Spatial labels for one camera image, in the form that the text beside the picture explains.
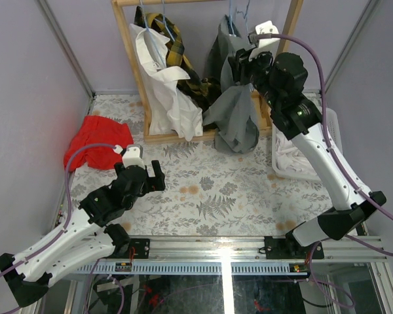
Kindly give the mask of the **blue wire hanger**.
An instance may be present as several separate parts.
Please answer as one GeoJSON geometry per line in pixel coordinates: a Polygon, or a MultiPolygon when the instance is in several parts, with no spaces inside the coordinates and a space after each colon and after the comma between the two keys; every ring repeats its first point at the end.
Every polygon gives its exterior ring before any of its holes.
{"type": "Polygon", "coordinates": [[[247,0],[247,1],[245,1],[244,7],[240,8],[238,6],[238,1],[231,1],[231,16],[233,17],[233,19],[240,16],[243,19],[243,21],[245,21],[247,23],[250,4],[251,4],[251,1],[247,0]]]}

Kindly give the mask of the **white plastic basket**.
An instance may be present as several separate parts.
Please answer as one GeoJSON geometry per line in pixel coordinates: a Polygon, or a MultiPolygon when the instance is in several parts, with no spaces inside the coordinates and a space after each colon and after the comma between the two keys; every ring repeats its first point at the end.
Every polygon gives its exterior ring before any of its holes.
{"type": "MultiPolygon", "coordinates": [[[[334,140],[335,144],[339,148],[340,152],[342,152],[342,142],[341,135],[339,131],[339,123],[337,119],[337,114],[335,111],[331,109],[326,110],[327,113],[327,128],[331,135],[331,139],[334,140]]],[[[274,133],[274,129],[277,129],[275,126],[272,126],[272,135],[274,133]]]]}

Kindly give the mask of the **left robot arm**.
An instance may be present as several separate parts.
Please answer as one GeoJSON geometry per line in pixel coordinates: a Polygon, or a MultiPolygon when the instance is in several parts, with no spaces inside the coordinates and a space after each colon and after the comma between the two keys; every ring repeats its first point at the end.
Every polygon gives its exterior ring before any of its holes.
{"type": "Polygon", "coordinates": [[[129,253],[130,236],[114,221],[138,198],[165,190],[159,161],[151,165],[152,177],[146,167],[117,163],[116,179],[90,192],[63,223],[25,251],[0,256],[0,270],[18,307],[34,304],[60,279],[87,263],[129,253]]]}

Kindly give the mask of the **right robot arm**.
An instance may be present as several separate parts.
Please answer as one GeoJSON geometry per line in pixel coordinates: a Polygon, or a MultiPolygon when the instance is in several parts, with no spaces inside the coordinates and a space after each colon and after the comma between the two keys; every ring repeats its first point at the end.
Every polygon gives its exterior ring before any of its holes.
{"type": "Polygon", "coordinates": [[[234,81],[253,84],[271,110],[272,123],[307,158],[332,203],[286,234],[286,252],[300,258],[317,241],[345,237],[384,205],[386,196],[355,174],[327,131],[325,110],[303,94],[308,71],[302,59],[288,52],[254,56],[253,51],[240,49],[229,57],[234,81]]]}

